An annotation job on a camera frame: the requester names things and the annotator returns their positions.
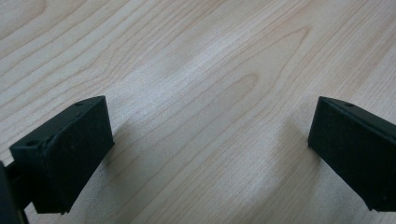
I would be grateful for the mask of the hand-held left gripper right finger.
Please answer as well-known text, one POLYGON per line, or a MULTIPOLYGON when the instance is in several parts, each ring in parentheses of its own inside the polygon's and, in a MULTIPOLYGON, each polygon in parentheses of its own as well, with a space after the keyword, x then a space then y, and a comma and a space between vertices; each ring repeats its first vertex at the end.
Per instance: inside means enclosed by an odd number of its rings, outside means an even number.
POLYGON ((371 210, 396 212, 396 125, 356 105, 321 96, 311 147, 371 210))

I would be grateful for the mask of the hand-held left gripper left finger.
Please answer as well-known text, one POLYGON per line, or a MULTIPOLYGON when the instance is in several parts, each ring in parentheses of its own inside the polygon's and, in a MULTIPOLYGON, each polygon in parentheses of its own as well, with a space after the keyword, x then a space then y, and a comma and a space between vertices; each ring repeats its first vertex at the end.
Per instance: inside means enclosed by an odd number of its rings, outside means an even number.
POLYGON ((113 146, 104 96, 70 105, 10 147, 18 205, 69 212, 113 146))

